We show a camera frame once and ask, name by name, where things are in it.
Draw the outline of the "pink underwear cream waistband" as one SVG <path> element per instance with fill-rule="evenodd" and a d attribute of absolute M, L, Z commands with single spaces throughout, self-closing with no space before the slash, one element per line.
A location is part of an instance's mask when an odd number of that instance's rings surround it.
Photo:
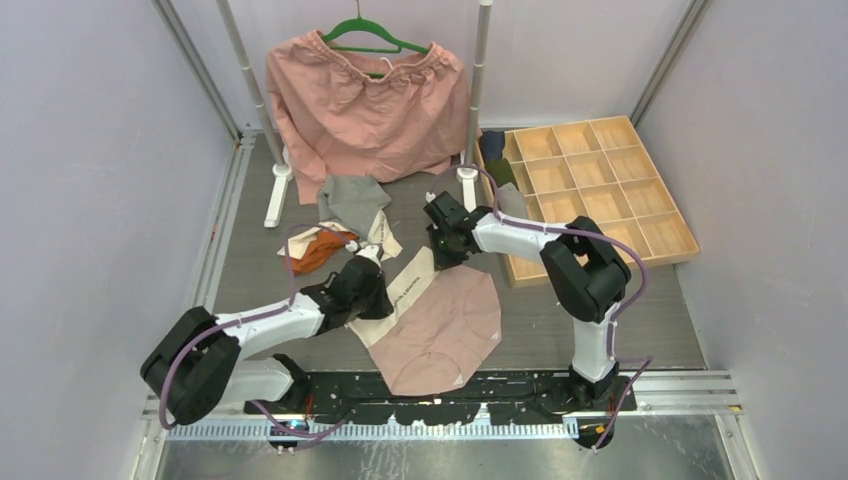
<path fill-rule="evenodd" d="M 467 384 L 502 338 L 492 276 L 465 265 L 437 271 L 421 248 L 387 287 L 394 312 L 348 328 L 366 347 L 389 392 L 420 397 Z"/>

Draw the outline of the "grey underwear cream waistband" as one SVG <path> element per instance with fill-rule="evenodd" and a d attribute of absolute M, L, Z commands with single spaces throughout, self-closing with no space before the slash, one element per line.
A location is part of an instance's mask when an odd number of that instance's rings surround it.
<path fill-rule="evenodd" d="M 499 210 L 508 216 L 518 219 L 528 219 L 528 209 L 524 195 L 512 182 L 504 183 L 497 188 Z"/>
<path fill-rule="evenodd" d="M 373 177 L 330 175 L 316 201 L 321 222 L 341 225 L 361 243 L 381 247 L 382 260 L 402 252 L 384 212 L 391 197 Z"/>

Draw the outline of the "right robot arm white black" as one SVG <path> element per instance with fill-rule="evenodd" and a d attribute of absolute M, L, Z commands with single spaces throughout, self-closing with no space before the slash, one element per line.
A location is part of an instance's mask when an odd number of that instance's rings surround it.
<path fill-rule="evenodd" d="M 573 320 L 573 400 L 585 409 L 607 401 L 619 369 L 609 351 L 609 333 L 632 278 L 618 253 L 620 242 L 603 235 L 586 216 L 550 224 L 486 206 L 469 211 L 447 192 L 427 194 L 424 211 L 431 221 L 427 232 L 438 270 L 478 253 L 510 255 L 544 267 L 559 304 Z"/>

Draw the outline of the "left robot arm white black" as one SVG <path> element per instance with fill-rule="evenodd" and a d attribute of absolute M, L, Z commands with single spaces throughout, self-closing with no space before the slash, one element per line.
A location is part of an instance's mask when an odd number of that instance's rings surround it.
<path fill-rule="evenodd" d="M 295 365 L 255 354 L 341 328 L 352 318 L 380 320 L 393 310 L 380 250 L 368 246 L 325 282 L 287 300 L 231 314 L 187 310 L 142 363 L 140 376 L 159 398 L 165 429 L 193 424 L 221 404 L 262 400 L 294 413 L 307 399 Z"/>

